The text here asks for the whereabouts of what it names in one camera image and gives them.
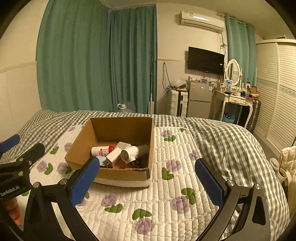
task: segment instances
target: human hand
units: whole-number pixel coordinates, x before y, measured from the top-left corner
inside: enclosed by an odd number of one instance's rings
[[[7,209],[9,216],[14,220],[16,225],[22,224],[22,219],[20,217],[20,207],[17,204],[16,197],[3,202],[3,206]]]

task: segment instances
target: blue gripper pad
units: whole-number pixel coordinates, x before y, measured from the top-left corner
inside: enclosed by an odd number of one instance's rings
[[[70,201],[73,206],[81,204],[99,170],[100,162],[99,159],[95,157],[71,188]]]
[[[197,159],[195,162],[195,173],[209,195],[212,203],[222,207],[224,204],[223,190],[200,159]]]
[[[18,134],[13,135],[7,140],[0,142],[0,153],[5,153],[11,148],[16,146],[20,142],[20,136]]]

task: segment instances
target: television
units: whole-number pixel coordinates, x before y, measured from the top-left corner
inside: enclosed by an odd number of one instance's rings
[[[205,49],[188,47],[188,69],[223,75],[224,55]]]

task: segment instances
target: red bottle cap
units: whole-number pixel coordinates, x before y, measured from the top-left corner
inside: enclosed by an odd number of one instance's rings
[[[109,146],[109,148],[108,148],[108,152],[110,153],[111,151],[113,151],[114,150],[114,146]]]

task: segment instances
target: white louvered door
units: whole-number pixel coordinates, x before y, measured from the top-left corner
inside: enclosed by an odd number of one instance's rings
[[[260,92],[261,109],[256,129],[266,136],[274,109],[278,81],[276,43],[258,44],[257,55],[256,86]]]
[[[296,45],[278,43],[278,47],[279,96],[267,138],[281,150],[292,145],[296,133]]]

